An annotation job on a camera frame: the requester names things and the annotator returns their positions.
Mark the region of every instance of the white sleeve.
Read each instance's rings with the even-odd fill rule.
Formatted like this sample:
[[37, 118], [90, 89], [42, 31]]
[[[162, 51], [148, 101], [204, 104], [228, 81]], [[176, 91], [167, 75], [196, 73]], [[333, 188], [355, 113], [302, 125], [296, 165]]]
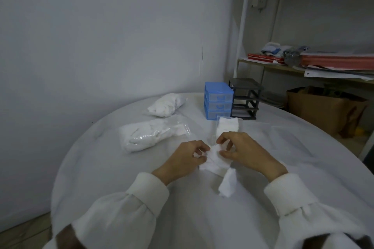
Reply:
[[359, 248], [354, 239], [367, 235], [363, 224], [351, 214], [319, 203], [297, 174], [285, 174], [264, 190], [279, 215], [275, 248], [302, 248], [309, 237], [330, 233], [323, 249]]
[[[72, 227], [87, 249], [148, 248], [156, 218], [168, 197], [169, 190], [161, 180], [142, 172], [126, 192], [96, 200], [82, 217], [72, 222]], [[55, 241], [44, 248], [55, 248]]]

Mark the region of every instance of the round table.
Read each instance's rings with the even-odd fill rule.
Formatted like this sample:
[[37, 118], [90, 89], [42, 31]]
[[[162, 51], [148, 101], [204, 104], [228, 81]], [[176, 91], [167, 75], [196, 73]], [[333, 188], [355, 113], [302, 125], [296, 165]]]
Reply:
[[[179, 143], [202, 139], [212, 144], [216, 121], [205, 119], [203, 93], [184, 95], [187, 102], [176, 113], [187, 118], [190, 137], [172, 137], [141, 152], [122, 153], [116, 128], [154, 119], [143, 115], [157, 99], [153, 97], [105, 116], [73, 144], [52, 192], [54, 235], [99, 197], [125, 191], [139, 172], [159, 167]], [[321, 202], [351, 212], [374, 237], [374, 176], [346, 147], [305, 120], [262, 103], [257, 120], [243, 120], [241, 129], [290, 172], [298, 173]], [[208, 171], [196, 170], [176, 181], [157, 220], [151, 245], [157, 247], [157, 238], [166, 232], [178, 235], [187, 230], [188, 236], [193, 234], [193, 239], [206, 247], [241, 247], [248, 238], [254, 247], [273, 247], [279, 228], [275, 211], [263, 194], [267, 181], [259, 173], [234, 167], [239, 183], [230, 198], [218, 196], [222, 178]]]

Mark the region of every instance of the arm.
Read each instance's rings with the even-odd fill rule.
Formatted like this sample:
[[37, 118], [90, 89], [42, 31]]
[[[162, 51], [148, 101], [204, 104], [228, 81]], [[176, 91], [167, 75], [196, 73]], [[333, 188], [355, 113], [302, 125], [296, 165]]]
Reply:
[[347, 212], [321, 204], [297, 174], [289, 174], [248, 134], [225, 132], [217, 143], [228, 139], [227, 150], [220, 154], [262, 173], [270, 182], [264, 192], [279, 215], [275, 248], [373, 248], [362, 223]]
[[126, 192], [96, 200], [79, 219], [65, 227], [44, 249], [147, 248], [156, 218], [169, 197], [167, 185], [193, 172], [210, 148], [202, 141], [181, 143], [152, 174], [139, 173]]

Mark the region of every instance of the blue plastic drawer organizer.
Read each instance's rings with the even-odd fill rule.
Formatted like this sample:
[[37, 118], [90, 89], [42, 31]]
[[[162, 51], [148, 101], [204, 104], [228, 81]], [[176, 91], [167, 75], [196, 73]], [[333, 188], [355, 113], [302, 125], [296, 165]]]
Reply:
[[223, 82], [205, 82], [204, 110], [206, 119], [230, 117], [234, 91]]

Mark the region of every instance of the cardboard box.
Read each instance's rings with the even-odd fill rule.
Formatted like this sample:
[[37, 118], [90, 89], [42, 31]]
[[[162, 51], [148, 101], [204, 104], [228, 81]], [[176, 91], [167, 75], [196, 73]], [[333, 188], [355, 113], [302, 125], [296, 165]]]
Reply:
[[326, 88], [309, 86], [287, 91], [287, 111], [343, 138], [354, 136], [367, 106], [367, 99]]

